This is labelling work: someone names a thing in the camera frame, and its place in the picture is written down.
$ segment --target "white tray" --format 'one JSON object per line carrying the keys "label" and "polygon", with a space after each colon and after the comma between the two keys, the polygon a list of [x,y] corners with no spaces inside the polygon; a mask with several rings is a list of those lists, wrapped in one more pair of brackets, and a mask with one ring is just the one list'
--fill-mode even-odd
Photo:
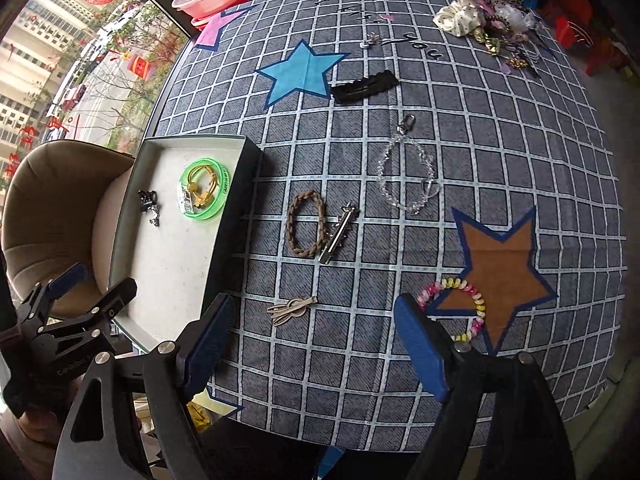
{"label": "white tray", "polygon": [[[109,286],[127,276],[136,280],[136,297],[115,320],[146,351],[175,340],[222,289],[216,280],[231,236],[218,233],[238,220],[257,153],[243,136],[153,137],[142,143],[118,218]],[[184,168],[203,156],[223,164],[231,184],[222,211],[201,221],[180,212],[176,190]],[[140,189],[158,194],[159,227],[149,223],[150,212],[140,212]]]}

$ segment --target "screw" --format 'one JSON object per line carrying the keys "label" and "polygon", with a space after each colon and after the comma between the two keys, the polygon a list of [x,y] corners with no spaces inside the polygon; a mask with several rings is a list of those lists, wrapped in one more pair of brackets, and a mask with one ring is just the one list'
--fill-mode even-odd
{"label": "screw", "polygon": [[158,353],[170,354],[175,350],[175,343],[173,341],[165,341],[158,345]]}
{"label": "screw", "polygon": [[471,345],[466,341],[456,341],[455,343],[453,343],[453,348],[456,349],[456,352],[459,352],[461,354],[466,354],[467,352],[471,351]]}
{"label": "screw", "polygon": [[527,352],[520,352],[518,354],[518,361],[524,365],[533,364],[533,356]]}
{"label": "screw", "polygon": [[105,362],[107,362],[111,357],[111,354],[109,352],[100,352],[96,357],[95,357],[95,362],[98,363],[99,365],[105,364]]}

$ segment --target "checkered tablecloth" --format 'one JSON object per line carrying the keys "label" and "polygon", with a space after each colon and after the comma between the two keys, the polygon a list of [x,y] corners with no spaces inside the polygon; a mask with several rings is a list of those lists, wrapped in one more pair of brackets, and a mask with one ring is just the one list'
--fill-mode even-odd
{"label": "checkered tablecloth", "polygon": [[[241,134],[264,152],[236,233],[226,286],[239,313],[212,379],[215,396],[241,405],[241,422],[293,438],[421,449],[440,405],[422,391],[392,302],[462,270],[452,208],[507,231],[535,205],[534,263],[558,298],[519,312],[500,354],[531,352],[562,418],[580,413],[614,351],[625,267],[612,154],[576,71],[543,34],[554,54],[542,52],[541,78],[504,75],[483,47],[435,28],[434,13],[450,0],[318,1],[263,0],[226,27],[218,52],[194,49],[156,131]],[[339,11],[354,2],[393,21],[369,25]],[[443,56],[427,60],[409,43],[363,51],[368,32],[412,32]],[[271,81],[256,68],[284,59],[302,39],[316,52],[351,53],[328,73],[331,84],[384,69],[401,83],[363,104],[294,92],[265,110]],[[390,132],[408,113],[417,118],[410,135],[434,156],[444,186],[410,218],[384,203],[374,177]],[[424,174],[414,148],[396,146],[388,174],[403,201],[418,197]],[[330,266],[294,258],[284,244],[289,203],[307,189],[321,191],[330,221],[349,200],[362,210]],[[308,246],[313,204],[301,215],[299,244]],[[318,305],[271,327],[267,306],[311,295]],[[441,321],[451,333],[468,323]],[[473,446],[486,440],[492,407],[487,396]]]}

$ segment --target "pink star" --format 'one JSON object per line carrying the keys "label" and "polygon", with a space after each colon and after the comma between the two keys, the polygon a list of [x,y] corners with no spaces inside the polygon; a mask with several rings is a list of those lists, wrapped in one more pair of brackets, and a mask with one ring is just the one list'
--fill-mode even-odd
{"label": "pink star", "polygon": [[216,52],[218,50],[218,45],[220,44],[220,36],[222,36],[222,29],[226,27],[229,23],[231,23],[233,20],[244,15],[254,7],[249,7],[247,9],[242,9],[242,10],[234,10],[233,12],[225,12],[223,10],[222,12],[219,12],[213,15],[209,20],[209,23],[207,23],[207,26],[200,33],[200,37],[196,42],[196,46],[200,48],[206,48],[207,50],[213,50],[214,52]]}

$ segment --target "star pattern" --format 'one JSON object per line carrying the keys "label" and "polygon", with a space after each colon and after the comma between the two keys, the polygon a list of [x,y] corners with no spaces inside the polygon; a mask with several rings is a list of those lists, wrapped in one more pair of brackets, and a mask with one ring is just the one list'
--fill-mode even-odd
{"label": "star pattern", "polygon": [[295,91],[329,97],[329,85],[324,75],[348,55],[316,54],[305,40],[300,40],[287,59],[256,70],[273,81],[264,108]]}
{"label": "star pattern", "polygon": [[[461,279],[473,283],[486,305],[484,341],[489,354],[500,350],[519,310],[556,298],[556,293],[531,263],[535,252],[536,210],[529,211],[507,232],[495,232],[453,210],[465,254]],[[474,316],[473,299],[448,290],[428,309],[431,316]]]}
{"label": "star pattern", "polygon": [[233,20],[240,18],[240,16],[244,16],[254,7],[257,6],[247,7],[242,10],[234,10],[233,12],[226,12],[223,10],[222,12],[212,16],[209,23],[207,23],[207,26],[200,33],[196,46],[216,52],[220,46],[220,37],[222,36],[223,29]]}

